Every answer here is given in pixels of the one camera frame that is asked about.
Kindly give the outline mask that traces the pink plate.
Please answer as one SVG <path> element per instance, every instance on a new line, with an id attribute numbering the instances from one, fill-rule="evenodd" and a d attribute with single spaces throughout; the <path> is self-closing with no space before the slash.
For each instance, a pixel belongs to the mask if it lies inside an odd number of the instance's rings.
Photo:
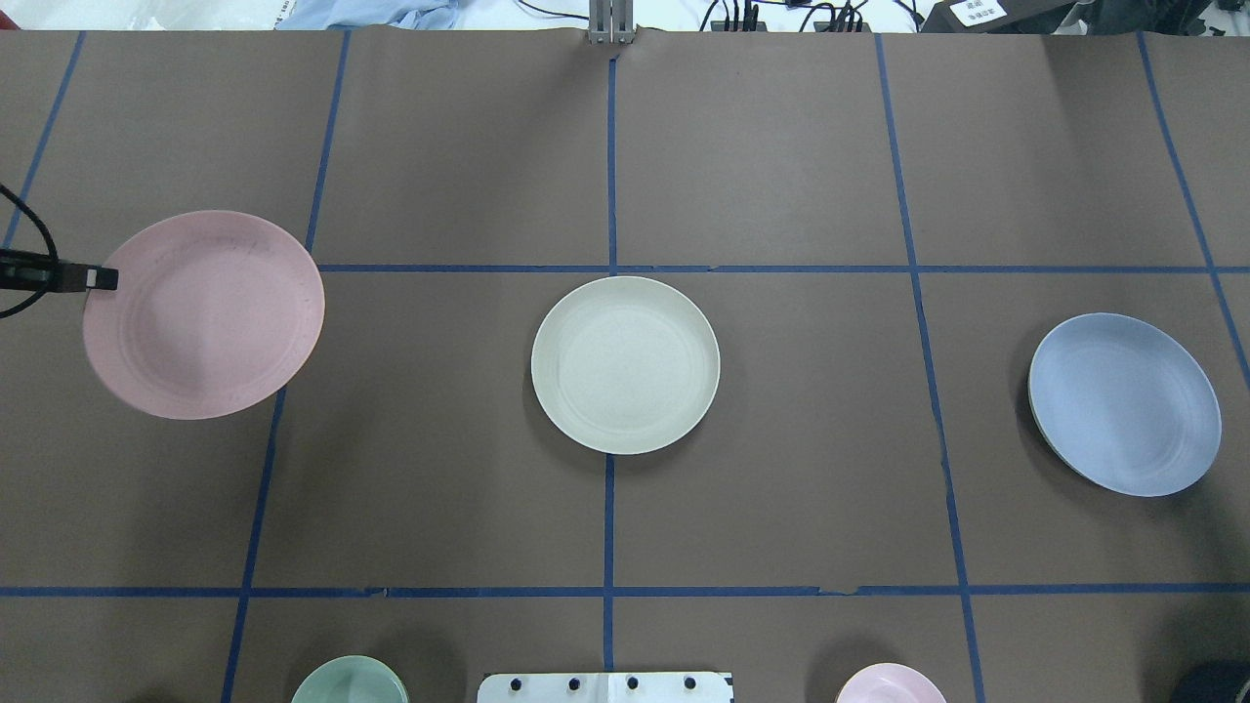
<path id="1" fill-rule="evenodd" d="M 204 420 L 268 399 L 308 362 L 322 329 L 312 254 L 260 216 L 171 216 L 105 263 L 119 283 L 84 304 L 88 362 L 108 392 L 152 417 Z"/>

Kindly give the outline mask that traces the light blue plate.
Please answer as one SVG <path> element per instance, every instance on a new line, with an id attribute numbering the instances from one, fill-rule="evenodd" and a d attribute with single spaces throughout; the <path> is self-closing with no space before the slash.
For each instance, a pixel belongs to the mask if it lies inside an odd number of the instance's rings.
<path id="1" fill-rule="evenodd" d="M 1222 405 L 1196 357 L 1116 311 L 1069 316 L 1042 336 L 1028 363 L 1028 408 L 1072 472 L 1128 497 L 1188 490 L 1222 449 Z"/>

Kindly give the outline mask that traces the light blue cloth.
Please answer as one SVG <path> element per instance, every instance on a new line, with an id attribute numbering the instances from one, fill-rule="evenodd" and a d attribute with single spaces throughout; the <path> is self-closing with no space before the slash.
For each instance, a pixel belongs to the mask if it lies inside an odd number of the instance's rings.
<path id="1" fill-rule="evenodd" d="M 448 30 L 458 23 L 459 14 L 460 1 L 295 1 L 276 30 L 349 30 L 374 25 Z"/>

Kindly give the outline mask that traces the green bowl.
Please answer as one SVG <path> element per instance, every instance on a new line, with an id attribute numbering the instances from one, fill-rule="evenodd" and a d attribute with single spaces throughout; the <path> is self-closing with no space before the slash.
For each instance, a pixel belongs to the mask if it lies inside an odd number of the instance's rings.
<path id="1" fill-rule="evenodd" d="M 348 655 L 312 669 L 294 690 L 291 702 L 410 702 L 410 697 L 388 664 L 366 655 Z"/>

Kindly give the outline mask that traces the cream white plate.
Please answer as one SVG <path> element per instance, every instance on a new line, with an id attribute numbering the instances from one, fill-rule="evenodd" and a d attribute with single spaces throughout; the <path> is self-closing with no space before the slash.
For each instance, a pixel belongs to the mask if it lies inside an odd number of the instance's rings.
<path id="1" fill-rule="evenodd" d="M 722 348 L 705 311 L 676 288 L 599 276 L 546 311 L 528 372 L 559 432 L 605 454 L 640 455 L 699 427 L 722 378 Z"/>

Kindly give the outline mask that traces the dark box with label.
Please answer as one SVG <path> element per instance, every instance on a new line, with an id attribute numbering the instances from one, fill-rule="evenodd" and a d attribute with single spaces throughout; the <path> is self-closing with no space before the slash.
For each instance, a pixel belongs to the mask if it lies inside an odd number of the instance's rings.
<path id="1" fill-rule="evenodd" d="M 921 23 L 921 34 L 1085 34 L 1098 1 L 941 1 Z"/>

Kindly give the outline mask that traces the dark object bottom right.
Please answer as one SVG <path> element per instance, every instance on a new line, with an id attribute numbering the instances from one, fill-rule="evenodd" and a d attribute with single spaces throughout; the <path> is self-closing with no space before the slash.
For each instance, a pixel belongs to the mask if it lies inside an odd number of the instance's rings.
<path id="1" fill-rule="evenodd" d="M 1176 685 L 1169 702 L 1249 702 L 1249 663 L 1214 660 L 1192 667 Z"/>

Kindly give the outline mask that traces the white metal base plate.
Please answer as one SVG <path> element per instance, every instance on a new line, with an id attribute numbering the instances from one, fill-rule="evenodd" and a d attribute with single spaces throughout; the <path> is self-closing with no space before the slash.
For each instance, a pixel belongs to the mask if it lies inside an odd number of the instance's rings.
<path id="1" fill-rule="evenodd" d="M 695 672 L 488 675 L 478 702 L 732 702 L 732 675 Z"/>

